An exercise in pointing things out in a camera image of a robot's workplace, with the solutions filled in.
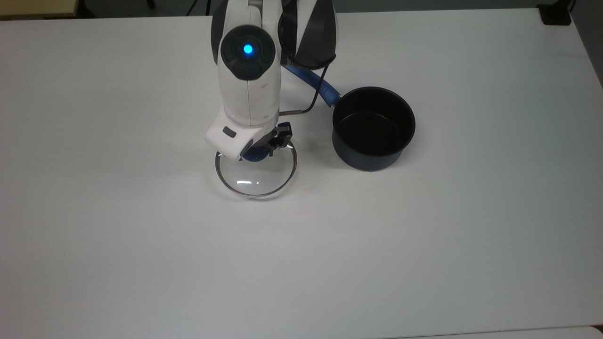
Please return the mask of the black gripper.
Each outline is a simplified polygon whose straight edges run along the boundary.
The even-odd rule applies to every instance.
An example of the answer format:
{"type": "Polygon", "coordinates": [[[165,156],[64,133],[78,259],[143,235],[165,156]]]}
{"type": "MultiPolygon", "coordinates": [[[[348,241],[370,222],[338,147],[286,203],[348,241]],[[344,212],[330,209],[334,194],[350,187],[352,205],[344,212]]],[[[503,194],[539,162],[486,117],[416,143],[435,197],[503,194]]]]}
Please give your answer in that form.
{"type": "Polygon", "coordinates": [[[248,149],[249,152],[268,152],[269,157],[273,156],[276,150],[287,147],[293,131],[290,122],[278,124],[272,131],[264,135],[259,141],[254,142],[248,149]]]}

